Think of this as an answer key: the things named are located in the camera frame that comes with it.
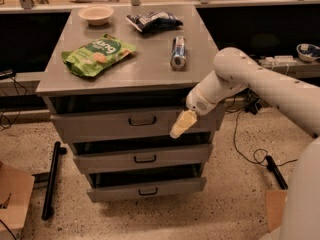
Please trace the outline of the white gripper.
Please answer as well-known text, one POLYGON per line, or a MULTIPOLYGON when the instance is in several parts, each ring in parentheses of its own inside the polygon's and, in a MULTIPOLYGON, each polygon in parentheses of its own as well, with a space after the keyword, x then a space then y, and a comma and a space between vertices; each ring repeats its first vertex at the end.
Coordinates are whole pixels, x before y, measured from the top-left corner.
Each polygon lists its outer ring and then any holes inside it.
POLYGON ((197 115, 207 115, 216 106, 216 103, 211 103, 205 98, 201 92, 200 85, 197 84, 186 97, 186 107, 189 110, 182 111, 179 114, 171 128, 170 136, 177 139, 197 122, 197 115))

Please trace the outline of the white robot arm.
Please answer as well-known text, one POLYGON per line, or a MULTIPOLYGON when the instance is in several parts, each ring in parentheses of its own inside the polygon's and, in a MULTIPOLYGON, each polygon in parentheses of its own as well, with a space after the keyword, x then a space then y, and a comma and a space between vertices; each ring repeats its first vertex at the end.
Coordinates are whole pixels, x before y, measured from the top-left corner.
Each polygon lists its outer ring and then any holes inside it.
POLYGON ((313 137, 292 173, 278 238, 320 240, 320 88, 258 65, 237 48, 220 50, 213 71, 187 95, 170 136, 180 137, 223 99, 249 88, 313 137))

